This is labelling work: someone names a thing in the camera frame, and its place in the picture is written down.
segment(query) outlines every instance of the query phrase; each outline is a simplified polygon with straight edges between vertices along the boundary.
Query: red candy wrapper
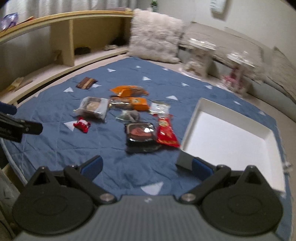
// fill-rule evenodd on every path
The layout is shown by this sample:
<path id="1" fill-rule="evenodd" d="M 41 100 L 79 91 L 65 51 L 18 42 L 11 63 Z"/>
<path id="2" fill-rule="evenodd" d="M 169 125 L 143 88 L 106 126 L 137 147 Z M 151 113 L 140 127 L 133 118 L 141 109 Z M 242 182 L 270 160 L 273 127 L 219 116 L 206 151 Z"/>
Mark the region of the red candy wrapper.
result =
<path id="1" fill-rule="evenodd" d="M 79 117 L 78 121 L 74 123 L 73 126 L 78 128 L 79 130 L 82 130 L 84 133 L 87 133 L 91 124 L 82 117 Z"/>
<path id="2" fill-rule="evenodd" d="M 172 124 L 169 118 L 159 117 L 158 118 L 158 128 L 157 128 L 157 140 L 158 143 L 180 147 L 180 144 L 173 132 Z"/>

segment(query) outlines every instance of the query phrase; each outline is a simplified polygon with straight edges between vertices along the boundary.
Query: white box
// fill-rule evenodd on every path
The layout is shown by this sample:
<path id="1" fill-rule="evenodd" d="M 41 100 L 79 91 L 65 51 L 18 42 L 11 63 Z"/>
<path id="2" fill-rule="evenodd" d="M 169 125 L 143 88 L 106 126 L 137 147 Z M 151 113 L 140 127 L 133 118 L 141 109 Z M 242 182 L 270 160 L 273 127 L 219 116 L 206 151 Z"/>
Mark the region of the white box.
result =
<path id="1" fill-rule="evenodd" d="M 270 186 L 285 192 L 281 156 L 274 133 L 266 126 L 201 98 L 185 132 L 177 165 L 192 169 L 193 157 L 215 166 L 243 171 L 255 165 Z"/>

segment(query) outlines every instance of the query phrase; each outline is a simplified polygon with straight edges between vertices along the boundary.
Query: blue blanket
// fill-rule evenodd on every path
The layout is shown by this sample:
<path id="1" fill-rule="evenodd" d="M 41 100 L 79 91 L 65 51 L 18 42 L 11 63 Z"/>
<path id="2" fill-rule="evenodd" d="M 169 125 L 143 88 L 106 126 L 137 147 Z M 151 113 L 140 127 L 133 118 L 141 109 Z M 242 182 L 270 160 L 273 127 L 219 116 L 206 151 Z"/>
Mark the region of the blue blanket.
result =
<path id="1" fill-rule="evenodd" d="M 98 80 L 97 85 L 89 90 L 77 88 L 77 83 L 84 77 Z M 109 90 L 118 85 L 143 86 L 150 93 L 147 97 L 149 105 L 151 100 L 169 103 L 170 113 L 174 115 L 173 129 L 180 142 L 198 100 L 203 97 L 271 129 L 284 160 L 275 119 L 257 107 L 230 92 L 159 65 L 137 58 L 126 58 L 53 86 L 18 108 L 16 118 L 41 122 L 44 127 L 39 136 L 24 135 L 22 143 L 4 141 L 4 149 L 8 150 L 11 166 L 18 176 L 25 182 L 39 166 L 62 170 L 67 165 L 80 165 L 95 155 L 101 155 L 104 168 L 94 182 L 117 197 L 147 193 L 173 194 L 178 197 L 198 185 L 200 181 L 194 176 L 176 168 L 178 149 L 127 155 L 124 125 L 115 118 L 121 113 L 120 110 L 110 110 L 106 123 L 92 122 L 87 134 L 71 128 L 72 122 L 77 120 L 73 110 L 78 108 L 81 99 L 87 96 L 109 98 L 113 94 Z M 177 100 L 166 98 L 168 96 L 174 96 Z M 156 118 L 145 112 L 141 113 L 141 119 L 157 124 Z M 284 217 L 277 231 L 284 241 L 289 239 L 292 220 L 288 177 L 286 189 L 286 198 L 281 198 Z"/>

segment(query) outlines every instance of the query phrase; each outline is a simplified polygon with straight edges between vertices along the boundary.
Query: wooden frame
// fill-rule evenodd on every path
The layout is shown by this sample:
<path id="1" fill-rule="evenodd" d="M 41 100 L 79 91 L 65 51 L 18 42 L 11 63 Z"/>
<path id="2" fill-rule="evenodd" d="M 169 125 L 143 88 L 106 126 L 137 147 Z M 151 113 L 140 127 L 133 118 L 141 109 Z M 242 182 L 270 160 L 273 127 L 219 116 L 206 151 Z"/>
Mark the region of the wooden frame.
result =
<path id="1" fill-rule="evenodd" d="M 28 83 L 26 86 L 16 91 L 2 91 L 0 101 L 13 104 L 31 91 L 64 74 L 93 62 L 126 53 L 127 46 L 109 51 L 102 51 L 102 48 L 119 34 L 124 39 L 129 39 L 132 16 L 132 12 L 122 11 L 66 12 L 37 18 L 1 32 L 0 44 L 30 31 L 50 26 L 51 50 L 59 50 L 61 54 L 54 64 L 25 76 L 22 84 Z M 96 32 L 88 34 L 84 26 L 88 32 L 91 28 Z M 75 44 L 90 46 L 92 51 L 89 54 L 74 56 L 74 48 L 79 47 Z"/>

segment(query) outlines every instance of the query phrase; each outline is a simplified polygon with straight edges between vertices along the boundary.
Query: white wall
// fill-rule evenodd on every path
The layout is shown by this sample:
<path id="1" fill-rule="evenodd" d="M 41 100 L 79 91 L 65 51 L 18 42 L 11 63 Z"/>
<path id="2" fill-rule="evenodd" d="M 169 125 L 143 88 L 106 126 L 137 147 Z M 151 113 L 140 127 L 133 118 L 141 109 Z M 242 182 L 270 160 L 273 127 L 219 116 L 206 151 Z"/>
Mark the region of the white wall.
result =
<path id="1" fill-rule="evenodd" d="M 146 9 L 151 0 L 138 0 Z M 223 20 L 214 18 L 210 0 L 158 0 L 159 12 L 215 28 L 232 28 L 264 45 L 277 46 L 296 66 L 296 11 L 281 0 L 228 0 Z"/>

